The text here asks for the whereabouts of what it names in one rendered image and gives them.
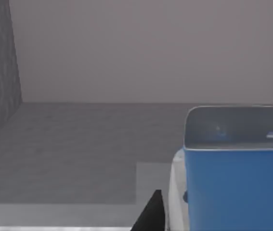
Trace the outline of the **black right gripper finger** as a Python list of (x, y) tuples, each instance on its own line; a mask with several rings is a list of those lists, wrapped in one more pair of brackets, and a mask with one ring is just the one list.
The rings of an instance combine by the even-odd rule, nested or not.
[(165, 231), (166, 217), (161, 190), (155, 190), (130, 231)]

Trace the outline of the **blue and white box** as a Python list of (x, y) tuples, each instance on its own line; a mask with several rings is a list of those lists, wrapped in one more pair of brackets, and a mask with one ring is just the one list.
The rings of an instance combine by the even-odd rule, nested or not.
[(169, 231), (273, 231), (273, 105), (191, 108), (168, 204)]

